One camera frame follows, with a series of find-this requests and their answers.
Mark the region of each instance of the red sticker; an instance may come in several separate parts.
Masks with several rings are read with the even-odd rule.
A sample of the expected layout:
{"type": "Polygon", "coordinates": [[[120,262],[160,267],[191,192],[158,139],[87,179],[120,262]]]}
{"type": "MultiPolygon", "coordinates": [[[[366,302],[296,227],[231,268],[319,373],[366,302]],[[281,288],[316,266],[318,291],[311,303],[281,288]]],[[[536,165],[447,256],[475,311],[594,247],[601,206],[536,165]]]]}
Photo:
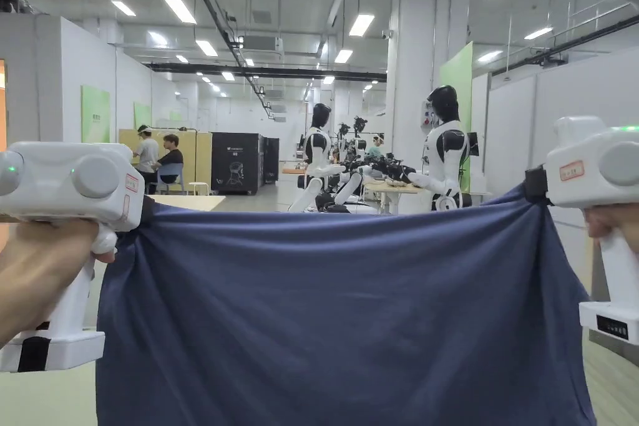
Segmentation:
{"type": "Polygon", "coordinates": [[[126,182],[125,185],[127,187],[127,190],[131,190],[132,192],[137,193],[137,189],[138,189],[139,183],[140,183],[137,178],[135,178],[135,177],[133,177],[133,176],[131,176],[131,175],[129,175],[127,173],[127,178],[126,178],[125,182],[126,182]]]}
{"type": "Polygon", "coordinates": [[[586,171],[583,168],[583,161],[581,160],[559,168],[559,178],[562,182],[583,177],[585,173],[586,171]]]}

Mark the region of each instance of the white t-shirt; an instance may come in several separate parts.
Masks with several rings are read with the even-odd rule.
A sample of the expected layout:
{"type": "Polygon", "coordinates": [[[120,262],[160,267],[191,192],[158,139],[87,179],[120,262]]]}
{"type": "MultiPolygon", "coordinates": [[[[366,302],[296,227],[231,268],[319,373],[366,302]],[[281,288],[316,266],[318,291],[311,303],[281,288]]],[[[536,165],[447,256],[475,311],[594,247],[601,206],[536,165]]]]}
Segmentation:
{"type": "Polygon", "coordinates": [[[158,161],[159,150],[158,142],[153,138],[143,139],[135,151],[140,156],[140,163],[137,165],[137,169],[141,172],[153,173],[152,165],[158,161]]]}

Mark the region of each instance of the green panel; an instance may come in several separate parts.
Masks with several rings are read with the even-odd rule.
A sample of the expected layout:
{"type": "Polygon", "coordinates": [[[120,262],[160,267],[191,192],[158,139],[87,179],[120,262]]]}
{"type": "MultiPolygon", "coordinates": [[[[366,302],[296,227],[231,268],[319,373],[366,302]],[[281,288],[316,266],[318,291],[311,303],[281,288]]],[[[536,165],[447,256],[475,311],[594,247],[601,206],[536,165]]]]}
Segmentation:
{"type": "Polygon", "coordinates": [[[110,143],[110,94],[89,85],[80,87],[82,96],[82,142],[110,143]]]}
{"type": "MultiPolygon", "coordinates": [[[[457,90],[459,102],[459,120],[462,128],[471,131],[472,86],[473,86],[473,43],[465,46],[457,55],[442,65],[440,69],[442,85],[451,85],[457,90]]],[[[468,193],[471,187],[471,160],[463,164],[461,191],[468,193]]]]}
{"type": "Polygon", "coordinates": [[[153,127],[153,114],[151,111],[151,105],[140,104],[139,102],[133,102],[133,122],[135,129],[140,128],[141,125],[153,127]]]}

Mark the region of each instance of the handheld controller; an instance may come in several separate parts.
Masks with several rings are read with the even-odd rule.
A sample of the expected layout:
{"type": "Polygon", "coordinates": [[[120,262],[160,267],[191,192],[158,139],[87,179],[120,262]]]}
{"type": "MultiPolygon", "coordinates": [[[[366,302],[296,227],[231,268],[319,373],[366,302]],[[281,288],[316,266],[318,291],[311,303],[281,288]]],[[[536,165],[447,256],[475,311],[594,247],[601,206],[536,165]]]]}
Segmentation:
{"type": "MultiPolygon", "coordinates": [[[[114,232],[140,223],[144,180],[132,155],[118,143],[14,143],[0,153],[0,211],[23,221],[96,221],[92,252],[112,251],[114,232]]],[[[102,357],[104,333],[82,328],[94,263],[87,258],[48,321],[0,350],[0,371],[70,369],[102,357]]]]}

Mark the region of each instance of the black t-shirt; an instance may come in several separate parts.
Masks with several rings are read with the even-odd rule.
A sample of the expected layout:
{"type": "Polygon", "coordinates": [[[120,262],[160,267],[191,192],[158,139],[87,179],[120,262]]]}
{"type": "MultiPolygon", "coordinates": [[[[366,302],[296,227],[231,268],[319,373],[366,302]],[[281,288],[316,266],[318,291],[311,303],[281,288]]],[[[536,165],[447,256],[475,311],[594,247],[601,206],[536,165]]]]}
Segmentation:
{"type": "MultiPolygon", "coordinates": [[[[170,165],[172,163],[184,163],[184,156],[182,156],[182,152],[178,149],[171,150],[166,155],[164,155],[158,163],[161,165],[170,165]]],[[[164,183],[173,183],[178,180],[177,175],[162,175],[162,181],[164,183]]]]}

